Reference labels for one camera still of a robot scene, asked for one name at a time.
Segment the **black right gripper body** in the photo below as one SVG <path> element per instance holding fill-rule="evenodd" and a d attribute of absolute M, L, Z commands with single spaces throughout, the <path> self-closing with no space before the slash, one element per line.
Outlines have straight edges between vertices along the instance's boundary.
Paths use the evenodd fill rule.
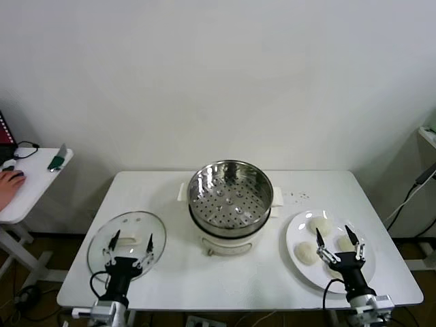
<path fill-rule="evenodd" d="M 347 297 L 371 295 L 371 288 L 363 276 L 361 268 L 365 260 L 356 259 L 355 252 L 339 252 L 335 255 L 340 259 L 332 264 L 332 269 L 341 274 Z"/>

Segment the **person's bare hand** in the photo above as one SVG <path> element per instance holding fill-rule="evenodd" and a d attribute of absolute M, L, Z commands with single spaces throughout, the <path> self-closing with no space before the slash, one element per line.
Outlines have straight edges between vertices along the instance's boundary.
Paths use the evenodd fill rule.
<path fill-rule="evenodd" d="M 2 171 L 0 178 L 0 211 L 14 198 L 26 177 L 20 170 Z"/>

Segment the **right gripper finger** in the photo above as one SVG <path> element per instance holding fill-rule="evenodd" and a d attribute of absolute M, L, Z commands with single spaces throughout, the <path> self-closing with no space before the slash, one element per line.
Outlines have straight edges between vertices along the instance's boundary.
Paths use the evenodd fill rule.
<path fill-rule="evenodd" d="M 337 264 L 339 263 L 339 257 L 330 252 L 324 243 L 324 239 L 318 228 L 316 230 L 316 239 L 317 239 L 317 254 L 319 257 L 327 264 Z"/>
<path fill-rule="evenodd" d="M 359 241 L 356 234 L 347 225 L 345 225 L 345 230 L 347 232 L 350 242 L 354 246 L 356 260 L 364 262 L 366 260 L 364 255 L 365 244 Z"/>

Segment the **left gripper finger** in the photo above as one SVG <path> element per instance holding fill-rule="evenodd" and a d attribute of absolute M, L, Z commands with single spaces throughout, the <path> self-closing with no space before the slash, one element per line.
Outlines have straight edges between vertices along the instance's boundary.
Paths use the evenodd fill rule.
<path fill-rule="evenodd" d="M 105 264 L 104 264 L 105 266 L 111 266 L 116 264 L 116 260 L 114 258 L 114 250 L 118 242 L 120 232 L 121 231 L 118 230 L 110 239 L 108 246 L 106 248 L 103 248 L 103 257 L 105 258 Z"/>
<path fill-rule="evenodd" d="M 136 254 L 136 268 L 144 269 L 153 263 L 153 234 L 150 235 L 145 249 L 139 249 Z"/>

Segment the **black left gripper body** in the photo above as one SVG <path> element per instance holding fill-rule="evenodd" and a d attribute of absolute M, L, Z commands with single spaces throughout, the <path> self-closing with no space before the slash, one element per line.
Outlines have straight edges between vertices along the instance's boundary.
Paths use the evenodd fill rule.
<path fill-rule="evenodd" d="M 129 285 L 133 278 L 142 274 L 142 267 L 136 264 L 136 258 L 115 258 L 114 261 L 106 267 L 110 280 L 102 300 L 128 302 Z"/>

